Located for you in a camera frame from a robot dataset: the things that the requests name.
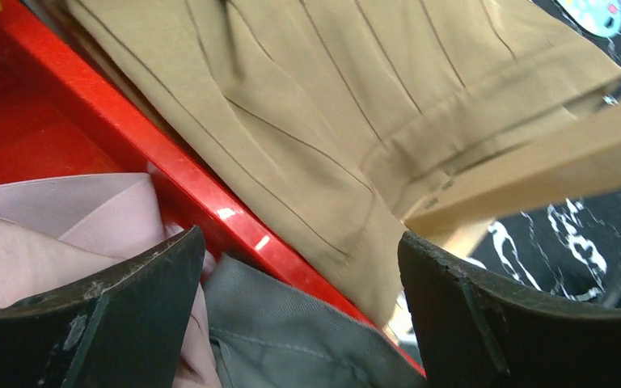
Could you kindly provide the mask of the khaki tan garment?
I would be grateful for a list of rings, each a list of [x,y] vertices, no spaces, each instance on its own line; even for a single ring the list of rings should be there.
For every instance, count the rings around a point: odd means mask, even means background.
[[[158,113],[379,327],[403,218],[621,84],[529,1],[70,1]]]

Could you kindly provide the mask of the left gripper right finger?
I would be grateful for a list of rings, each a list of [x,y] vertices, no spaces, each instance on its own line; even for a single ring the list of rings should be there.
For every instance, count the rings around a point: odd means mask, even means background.
[[[621,387],[621,309],[470,264],[411,231],[398,264],[429,387]]]

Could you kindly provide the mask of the grey pleated skirt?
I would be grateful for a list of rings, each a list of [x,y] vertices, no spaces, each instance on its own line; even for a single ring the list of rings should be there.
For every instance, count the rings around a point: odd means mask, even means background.
[[[377,328],[225,257],[205,282],[224,387],[425,387]]]

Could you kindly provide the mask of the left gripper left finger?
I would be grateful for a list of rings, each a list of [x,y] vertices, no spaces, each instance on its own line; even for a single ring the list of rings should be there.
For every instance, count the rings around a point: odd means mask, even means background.
[[[0,387],[171,386],[204,256],[193,227],[0,309]]]

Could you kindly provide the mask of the pink ruffled garment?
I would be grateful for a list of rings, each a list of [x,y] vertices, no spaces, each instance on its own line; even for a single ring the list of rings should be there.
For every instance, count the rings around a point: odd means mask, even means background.
[[[140,255],[168,232],[146,173],[0,185],[0,309]],[[218,387],[201,284],[169,387]]]

